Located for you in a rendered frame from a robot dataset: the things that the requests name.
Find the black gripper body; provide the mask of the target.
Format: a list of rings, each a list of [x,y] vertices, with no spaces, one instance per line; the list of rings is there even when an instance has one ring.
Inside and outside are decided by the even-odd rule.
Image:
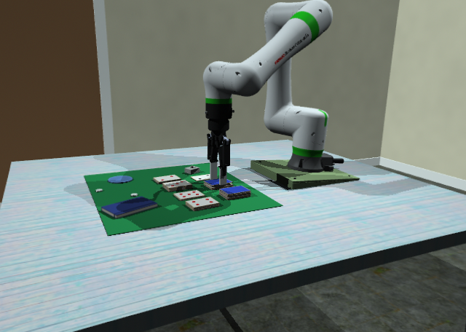
[[[218,143],[219,146],[222,146],[223,142],[223,135],[226,136],[226,131],[229,130],[229,120],[226,121],[212,121],[208,120],[208,129],[211,130],[217,130],[216,131],[211,131],[211,135],[218,136]]]

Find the blue round disc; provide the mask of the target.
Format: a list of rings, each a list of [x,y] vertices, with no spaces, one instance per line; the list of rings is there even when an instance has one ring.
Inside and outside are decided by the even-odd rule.
[[[108,179],[109,183],[127,183],[130,182],[133,178],[126,175],[114,176]]]

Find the green rectangular mat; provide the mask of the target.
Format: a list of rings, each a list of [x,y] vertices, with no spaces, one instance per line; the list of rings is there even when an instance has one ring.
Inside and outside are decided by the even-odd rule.
[[[211,190],[204,186],[204,181],[195,181],[191,178],[192,176],[210,174],[210,163],[193,165],[200,168],[199,173],[185,173],[184,168],[191,166],[192,165],[181,165],[116,173],[84,175],[107,235],[124,234],[162,226],[182,224],[191,221],[199,221],[283,206],[279,202],[276,202],[229,173],[227,173],[227,179],[233,182],[231,184],[234,186],[244,186],[251,190],[251,196],[227,200],[219,194],[219,189]],[[119,175],[130,176],[133,179],[127,183],[108,182],[109,178]],[[181,180],[188,181],[192,184],[192,189],[168,192],[162,187],[162,184],[158,184],[153,180],[155,177],[166,175],[176,175],[181,178]],[[96,189],[102,189],[103,191],[96,192]],[[180,201],[178,198],[173,196],[175,193],[194,190],[202,192],[205,197],[212,197],[216,201],[220,202],[219,207],[193,211],[186,206],[186,201],[192,199]],[[142,196],[155,201],[158,203],[158,206],[118,219],[101,211],[101,207],[103,206],[135,198],[131,196],[132,193],[137,193],[138,196],[136,197]]]

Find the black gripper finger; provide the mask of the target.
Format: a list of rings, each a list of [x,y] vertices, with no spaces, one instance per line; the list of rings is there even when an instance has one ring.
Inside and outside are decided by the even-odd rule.
[[[210,180],[217,179],[217,157],[218,149],[214,144],[215,136],[207,134],[208,137],[208,159],[210,160]]]
[[[219,185],[226,184],[227,180],[227,166],[230,166],[230,143],[231,139],[228,139],[225,135],[223,135],[223,142],[222,146],[219,146],[218,143],[218,136],[215,136],[216,141],[216,148],[218,149],[218,156],[219,156]]]

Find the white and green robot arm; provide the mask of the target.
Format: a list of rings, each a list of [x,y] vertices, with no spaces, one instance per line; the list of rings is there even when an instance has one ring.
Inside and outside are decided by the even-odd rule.
[[[205,117],[231,119],[232,94],[255,95],[267,82],[264,124],[273,133],[293,137],[288,167],[319,173],[344,163],[323,153],[328,114],[294,106],[291,97],[291,58],[328,29],[332,19],[331,6],[323,0],[273,4],[264,16],[265,46],[242,63],[216,61],[205,69]]]

